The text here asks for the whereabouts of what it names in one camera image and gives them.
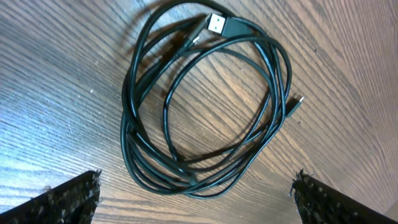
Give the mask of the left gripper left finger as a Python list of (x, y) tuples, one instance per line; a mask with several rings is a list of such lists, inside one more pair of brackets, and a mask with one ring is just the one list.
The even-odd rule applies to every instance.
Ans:
[(100, 202), (101, 171), (79, 176), (1, 214), (1, 223), (90, 224)]

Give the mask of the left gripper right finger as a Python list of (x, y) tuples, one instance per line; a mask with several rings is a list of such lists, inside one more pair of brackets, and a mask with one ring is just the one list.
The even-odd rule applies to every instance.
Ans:
[(397, 222), (300, 170), (289, 192), (303, 224), (397, 224)]

